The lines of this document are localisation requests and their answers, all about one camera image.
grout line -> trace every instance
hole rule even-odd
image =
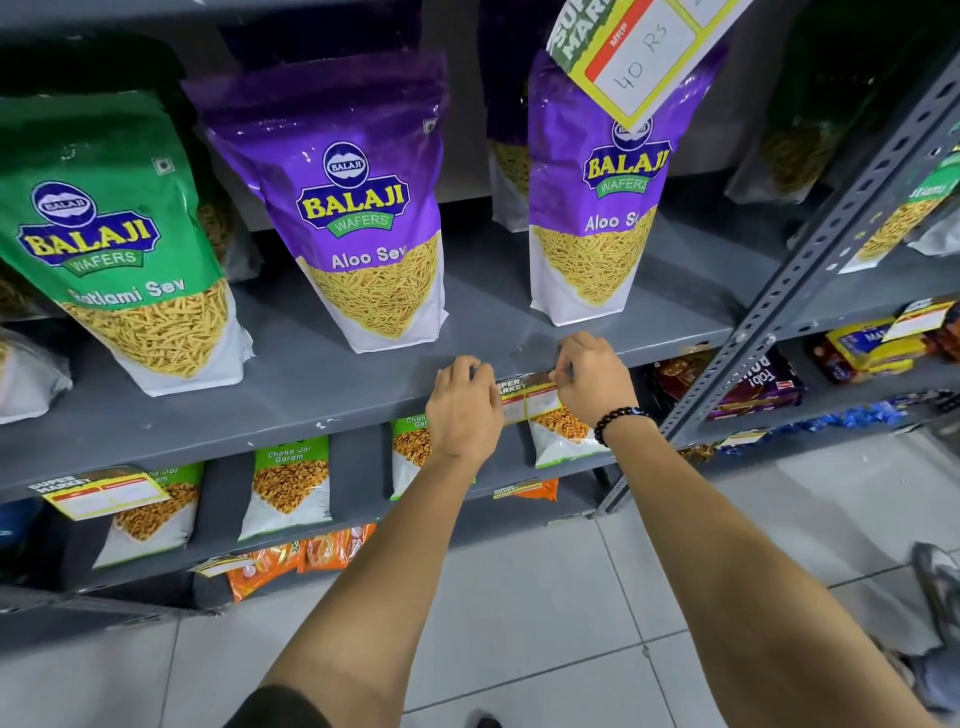
[[[163,728],[163,717],[167,712],[167,695],[170,694],[170,679],[174,674],[174,657],[177,654],[177,640],[180,638],[180,623],[183,618],[177,619],[177,629],[174,630],[174,643],[170,648],[170,666],[167,668],[167,683],[163,686],[163,705],[160,707],[160,723],[157,728]]]
[[[471,695],[476,695],[480,692],[486,692],[486,691],[495,690],[497,688],[503,688],[507,685],[512,685],[513,683],[518,683],[523,680],[528,680],[531,677],[540,677],[541,675],[546,675],[546,674],[549,674],[550,672],[556,672],[557,670],[565,669],[566,667],[574,667],[575,665],[580,665],[581,663],[588,663],[591,660],[599,660],[601,657],[610,657],[611,655],[615,655],[617,652],[623,652],[624,650],[634,649],[635,647],[641,647],[641,646],[642,646],[642,643],[625,644],[622,647],[618,647],[617,649],[611,649],[611,650],[608,650],[607,652],[601,652],[598,655],[591,655],[590,657],[584,657],[584,658],[581,658],[580,660],[574,660],[573,662],[570,662],[570,663],[557,665],[556,667],[548,667],[547,669],[542,669],[538,672],[531,672],[529,675],[521,675],[520,677],[515,677],[513,680],[504,680],[502,683],[496,683],[495,685],[488,685],[485,688],[478,688],[475,691],[464,692],[460,695],[454,695],[453,697],[446,697],[443,700],[437,700],[433,703],[420,705],[417,708],[412,708],[409,711],[403,711],[403,714],[406,716],[411,713],[419,713],[420,711],[425,711],[427,708],[436,708],[438,705],[443,705],[444,703],[450,703],[450,702],[453,702],[454,700],[459,700],[462,697],[470,697]]]
[[[630,604],[630,599],[627,598],[627,590],[623,588],[623,582],[620,580],[620,572],[616,570],[616,563],[614,562],[613,556],[610,553],[610,547],[607,546],[607,539],[603,535],[603,528],[600,527],[599,523],[597,523],[597,530],[600,532],[600,541],[603,542],[603,548],[607,551],[607,558],[610,559],[610,565],[613,568],[613,575],[616,576],[616,583],[620,585],[620,593],[623,594],[623,600],[627,602],[627,611],[630,612],[630,619],[634,621],[636,635],[640,637],[640,641],[643,642],[643,633],[640,632],[640,625],[636,621],[634,608]]]

bracelet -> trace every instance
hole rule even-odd
[[[647,413],[644,412],[639,407],[619,407],[614,409],[613,412],[608,412],[606,415],[600,418],[600,422],[597,423],[597,426],[593,429],[593,435],[596,437],[598,443],[603,447],[607,446],[607,443],[603,439],[604,428],[613,422],[618,417],[623,417],[624,415],[638,415],[640,417],[647,417]]]

white tiled floor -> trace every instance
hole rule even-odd
[[[910,544],[960,548],[960,469],[922,435],[879,435],[716,485],[871,632],[936,644]],[[0,661],[21,728],[217,728],[327,583],[218,618],[112,631]],[[404,728],[722,728],[684,617],[633,505],[455,550],[424,629]]]

price tag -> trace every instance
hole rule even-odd
[[[752,0],[566,0],[547,52],[617,122],[650,118]]]
[[[893,341],[914,333],[940,328],[944,324],[947,312],[955,303],[955,301],[934,303],[933,299],[921,299],[911,303],[883,334],[883,341]]]
[[[765,429],[745,429],[741,432],[735,432],[722,443],[718,448],[727,448],[731,445],[752,445],[762,440],[767,434]]]
[[[109,516],[170,497],[148,474],[128,466],[66,475],[28,488],[73,521]]]

balaji wafers packet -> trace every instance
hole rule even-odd
[[[329,521],[330,438],[256,451],[253,486],[240,540],[282,528]]]
[[[190,540],[204,463],[152,471],[149,475],[170,497],[114,516],[94,569],[182,548]]]
[[[440,335],[442,53],[291,63],[183,86],[354,351]]]
[[[622,311],[667,166],[725,57],[714,49],[657,112],[620,126],[545,52],[530,74],[531,306],[556,326]]]

